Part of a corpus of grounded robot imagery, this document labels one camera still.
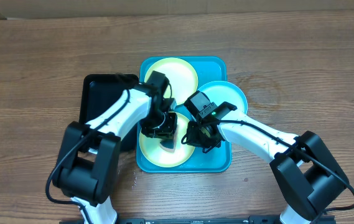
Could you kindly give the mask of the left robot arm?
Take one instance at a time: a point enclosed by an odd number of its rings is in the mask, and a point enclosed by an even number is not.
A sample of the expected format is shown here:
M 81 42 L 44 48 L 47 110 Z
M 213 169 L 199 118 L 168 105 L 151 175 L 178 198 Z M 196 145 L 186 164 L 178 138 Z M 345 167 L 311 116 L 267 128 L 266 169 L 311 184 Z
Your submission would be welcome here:
M 119 100 L 95 119 L 70 123 L 63 136 L 55 167 L 45 185 L 53 203 L 76 205 L 82 223 L 115 223 L 110 193 L 117 173 L 121 141 L 140 124 L 149 138 L 172 140 L 177 117 L 175 100 L 164 97 L 168 81 L 138 83 L 123 91 Z

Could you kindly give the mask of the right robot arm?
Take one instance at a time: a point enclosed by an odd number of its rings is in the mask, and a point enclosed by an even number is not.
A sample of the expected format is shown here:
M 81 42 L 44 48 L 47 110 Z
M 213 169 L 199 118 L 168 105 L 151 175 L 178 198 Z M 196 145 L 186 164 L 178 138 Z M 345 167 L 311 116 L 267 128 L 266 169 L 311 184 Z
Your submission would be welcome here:
M 207 153 L 221 142 L 240 145 L 266 161 L 287 202 L 281 223 L 312 223 L 345 189 L 349 179 L 315 133 L 298 136 L 262 124 L 236 106 L 191 109 L 195 121 L 188 124 L 183 144 L 202 147 Z

